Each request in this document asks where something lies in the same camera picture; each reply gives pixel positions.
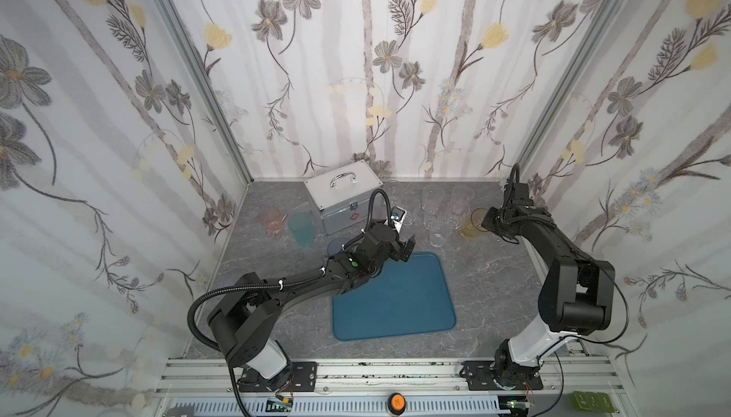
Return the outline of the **blue plastic cup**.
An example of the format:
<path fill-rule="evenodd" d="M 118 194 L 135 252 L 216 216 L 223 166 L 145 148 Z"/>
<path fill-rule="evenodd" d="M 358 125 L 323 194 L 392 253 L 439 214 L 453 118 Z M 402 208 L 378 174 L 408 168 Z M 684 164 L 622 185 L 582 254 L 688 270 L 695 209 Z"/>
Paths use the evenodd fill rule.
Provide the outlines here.
<path fill-rule="evenodd" d="M 348 247 L 350 240 L 346 237 L 337 237 L 327 245 L 327 256 L 333 257 L 341 252 L 344 252 Z"/>

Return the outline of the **teal plastic tray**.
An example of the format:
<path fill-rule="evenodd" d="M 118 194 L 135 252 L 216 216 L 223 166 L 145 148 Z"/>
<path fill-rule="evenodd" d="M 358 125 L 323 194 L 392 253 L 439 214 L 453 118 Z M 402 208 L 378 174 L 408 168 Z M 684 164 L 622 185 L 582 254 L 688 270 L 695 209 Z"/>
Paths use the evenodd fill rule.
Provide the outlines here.
<path fill-rule="evenodd" d="M 432 252 L 389 260 L 378 277 L 332 298 L 332 330 L 343 342 L 450 331 L 456 322 L 441 260 Z"/>

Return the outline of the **pink plastic cup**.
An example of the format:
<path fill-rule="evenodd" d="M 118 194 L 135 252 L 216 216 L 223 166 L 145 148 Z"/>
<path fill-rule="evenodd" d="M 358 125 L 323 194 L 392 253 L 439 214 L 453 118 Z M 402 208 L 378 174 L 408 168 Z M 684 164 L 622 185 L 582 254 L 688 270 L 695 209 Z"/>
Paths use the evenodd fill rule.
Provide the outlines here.
<path fill-rule="evenodd" d="M 259 220 L 265 227 L 268 235 L 277 236 L 284 227 L 286 214 L 281 209 L 275 207 L 265 207 L 259 213 Z"/>

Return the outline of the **yellow plastic cup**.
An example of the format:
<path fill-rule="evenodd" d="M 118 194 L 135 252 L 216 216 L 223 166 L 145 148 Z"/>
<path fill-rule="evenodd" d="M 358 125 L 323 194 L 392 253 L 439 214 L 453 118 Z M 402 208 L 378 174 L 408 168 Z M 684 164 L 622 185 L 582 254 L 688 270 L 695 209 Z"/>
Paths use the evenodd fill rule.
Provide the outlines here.
<path fill-rule="evenodd" d="M 488 209 L 477 208 L 468 215 L 464 224 L 460 227 L 460 236 L 462 238 L 471 239 L 476 238 L 481 234 L 489 233 L 489 230 L 482 226 L 485 217 L 487 216 Z"/>

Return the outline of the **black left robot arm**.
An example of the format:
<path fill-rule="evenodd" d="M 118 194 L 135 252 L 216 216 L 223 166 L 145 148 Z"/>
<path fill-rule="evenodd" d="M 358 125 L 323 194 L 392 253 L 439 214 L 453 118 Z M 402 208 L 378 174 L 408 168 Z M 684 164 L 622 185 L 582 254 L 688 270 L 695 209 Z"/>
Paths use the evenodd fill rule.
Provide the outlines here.
<path fill-rule="evenodd" d="M 373 190 L 365 228 L 316 270 L 277 279 L 251 272 L 235 285 L 214 289 L 192 302 L 188 329 L 199 343 L 223 355 L 236 393 L 238 367 L 254 371 L 267 391 L 280 392 L 293 382 L 294 365 L 271 337 L 284 312 L 311 299 L 355 291 L 376 278 L 388 260 L 409 260 L 415 237 L 400 238 L 391 212 L 386 191 Z"/>

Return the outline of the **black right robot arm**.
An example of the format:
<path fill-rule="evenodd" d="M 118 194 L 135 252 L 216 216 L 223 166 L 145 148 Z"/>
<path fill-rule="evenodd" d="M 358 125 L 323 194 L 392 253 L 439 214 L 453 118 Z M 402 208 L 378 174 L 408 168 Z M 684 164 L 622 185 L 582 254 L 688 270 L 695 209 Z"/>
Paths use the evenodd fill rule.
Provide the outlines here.
<path fill-rule="evenodd" d="M 501 207 L 491 208 L 482 228 L 504 241 L 529 243 L 547 266 L 538 315 L 518 335 L 504 340 L 494 360 L 466 361 L 460 376 L 471 391 L 542 388 L 544 360 L 570 341 L 586 341 L 608 329 L 614 298 L 626 297 L 617 286 L 615 268 L 575 245 L 549 211 L 534 203 L 529 184 L 515 165 L 504 185 Z"/>

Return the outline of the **teal plastic cup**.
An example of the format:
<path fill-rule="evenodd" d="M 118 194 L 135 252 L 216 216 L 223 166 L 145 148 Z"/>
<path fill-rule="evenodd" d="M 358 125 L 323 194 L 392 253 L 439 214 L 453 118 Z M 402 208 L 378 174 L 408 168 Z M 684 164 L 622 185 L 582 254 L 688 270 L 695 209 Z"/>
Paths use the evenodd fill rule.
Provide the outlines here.
<path fill-rule="evenodd" d="M 287 226 L 298 246 L 307 248 L 314 243 L 315 230 L 310 213 L 293 213 L 287 221 Z"/>

